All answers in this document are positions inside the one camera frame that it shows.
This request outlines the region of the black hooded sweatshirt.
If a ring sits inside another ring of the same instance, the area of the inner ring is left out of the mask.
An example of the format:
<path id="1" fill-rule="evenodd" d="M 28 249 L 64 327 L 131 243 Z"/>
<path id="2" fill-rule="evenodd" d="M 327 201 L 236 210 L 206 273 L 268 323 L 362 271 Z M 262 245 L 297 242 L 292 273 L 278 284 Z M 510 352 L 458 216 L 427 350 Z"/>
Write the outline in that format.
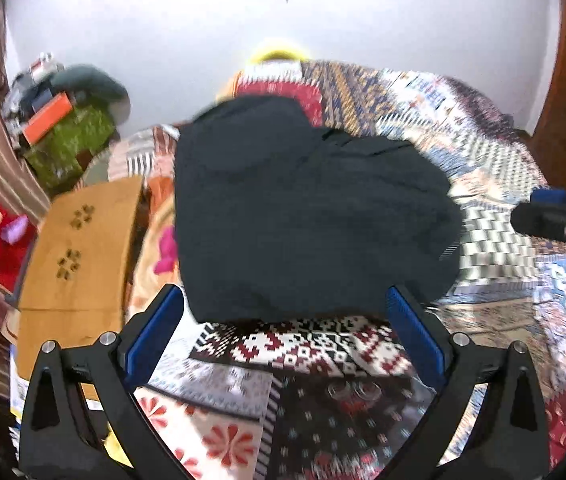
<path id="1" fill-rule="evenodd" d="M 198 322 L 382 316 L 460 273 L 463 214 L 407 141 L 316 127 L 279 96 L 225 101 L 186 125 L 175 158 L 176 240 Z"/>

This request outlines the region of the bamboo folding lap table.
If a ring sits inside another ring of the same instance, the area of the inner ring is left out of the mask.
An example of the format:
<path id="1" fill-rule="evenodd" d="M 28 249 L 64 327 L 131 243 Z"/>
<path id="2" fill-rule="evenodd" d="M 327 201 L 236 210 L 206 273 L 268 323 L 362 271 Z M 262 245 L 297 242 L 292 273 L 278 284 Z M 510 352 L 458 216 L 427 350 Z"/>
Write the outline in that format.
<path id="1" fill-rule="evenodd" d="M 52 200 L 18 302 L 19 378 L 29 380 L 48 340 L 63 348 L 90 346 L 122 329 L 142 191 L 143 178 L 134 176 Z"/>

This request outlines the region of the pile of books and papers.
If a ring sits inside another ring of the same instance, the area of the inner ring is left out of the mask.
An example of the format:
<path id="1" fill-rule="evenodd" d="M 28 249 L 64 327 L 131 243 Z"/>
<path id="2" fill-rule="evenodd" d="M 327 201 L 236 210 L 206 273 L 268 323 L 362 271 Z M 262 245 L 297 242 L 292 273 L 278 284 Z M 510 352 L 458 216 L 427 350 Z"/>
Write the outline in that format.
<path id="1" fill-rule="evenodd" d="M 10 423 L 10 437 L 14 446 L 16 458 L 20 458 L 20 439 L 22 416 L 29 382 L 21 378 L 16 368 L 16 347 L 10 345 L 9 351 L 9 404 L 10 413 L 15 422 Z"/>

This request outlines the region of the green patterned storage box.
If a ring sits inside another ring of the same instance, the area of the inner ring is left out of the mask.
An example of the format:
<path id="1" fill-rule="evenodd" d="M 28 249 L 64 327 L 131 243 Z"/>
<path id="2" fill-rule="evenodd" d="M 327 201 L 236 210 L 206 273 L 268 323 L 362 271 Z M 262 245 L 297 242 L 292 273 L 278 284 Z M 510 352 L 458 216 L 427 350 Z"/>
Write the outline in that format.
<path id="1" fill-rule="evenodd" d="M 89 102 L 62 118 L 23 158 L 44 193 L 53 197 L 77 183 L 115 132 L 108 109 Z"/>

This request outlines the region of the orange box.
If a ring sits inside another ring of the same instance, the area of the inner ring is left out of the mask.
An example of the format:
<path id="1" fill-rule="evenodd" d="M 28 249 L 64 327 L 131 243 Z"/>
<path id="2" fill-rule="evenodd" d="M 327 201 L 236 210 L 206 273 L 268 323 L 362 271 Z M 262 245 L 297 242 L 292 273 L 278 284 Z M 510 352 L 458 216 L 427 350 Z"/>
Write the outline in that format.
<path id="1" fill-rule="evenodd" d="M 73 110 L 73 103 L 66 92 L 53 96 L 41 110 L 29 119 L 23 136 L 29 145 L 38 143 L 58 122 Z"/>

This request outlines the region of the dark green long pillow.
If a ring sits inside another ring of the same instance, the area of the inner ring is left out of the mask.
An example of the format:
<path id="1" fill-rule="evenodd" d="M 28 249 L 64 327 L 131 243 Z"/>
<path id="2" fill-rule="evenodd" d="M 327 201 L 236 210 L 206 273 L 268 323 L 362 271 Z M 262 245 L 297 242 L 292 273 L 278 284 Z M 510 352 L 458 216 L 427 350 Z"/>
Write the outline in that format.
<path id="1" fill-rule="evenodd" d="M 131 103 L 127 89 L 96 66 L 72 65 L 54 74 L 49 82 L 55 92 L 85 92 L 90 98 L 104 103 L 116 125 L 129 118 Z"/>

